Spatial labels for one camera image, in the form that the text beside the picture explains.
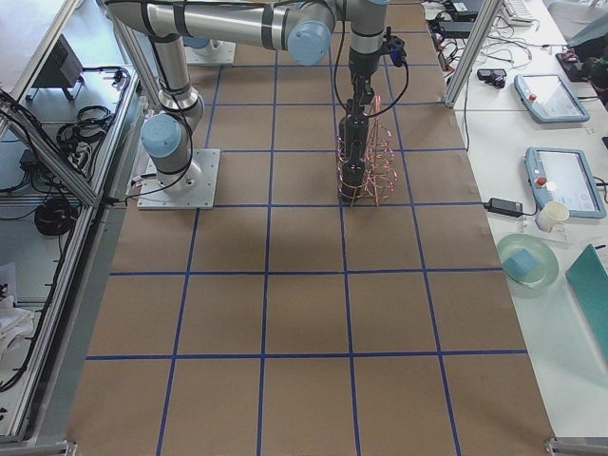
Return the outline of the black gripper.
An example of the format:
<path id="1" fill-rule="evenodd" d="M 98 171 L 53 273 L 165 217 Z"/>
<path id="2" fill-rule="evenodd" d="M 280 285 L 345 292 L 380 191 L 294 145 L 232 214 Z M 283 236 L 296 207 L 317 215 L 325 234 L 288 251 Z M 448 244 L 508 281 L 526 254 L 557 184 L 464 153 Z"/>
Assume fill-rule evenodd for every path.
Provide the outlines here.
<path id="1" fill-rule="evenodd" d="M 371 78 L 351 71 L 352 96 L 346 103 L 346 115 L 354 121 L 367 123 L 366 109 L 372 104 L 375 92 L 371 86 Z"/>

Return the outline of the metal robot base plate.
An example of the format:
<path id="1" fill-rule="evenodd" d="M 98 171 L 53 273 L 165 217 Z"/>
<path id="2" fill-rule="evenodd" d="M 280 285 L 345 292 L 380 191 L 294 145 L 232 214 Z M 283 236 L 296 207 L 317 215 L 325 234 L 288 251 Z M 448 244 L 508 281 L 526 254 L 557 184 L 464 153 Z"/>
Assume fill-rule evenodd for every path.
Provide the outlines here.
<path id="1" fill-rule="evenodd" d="M 142 210 L 212 209 L 215 201 L 219 171 L 219 149 L 195 149 L 194 158 L 185 176 L 168 189 L 179 176 L 158 175 L 151 159 L 147 160 L 146 172 L 153 176 L 142 181 L 143 196 L 137 198 Z"/>

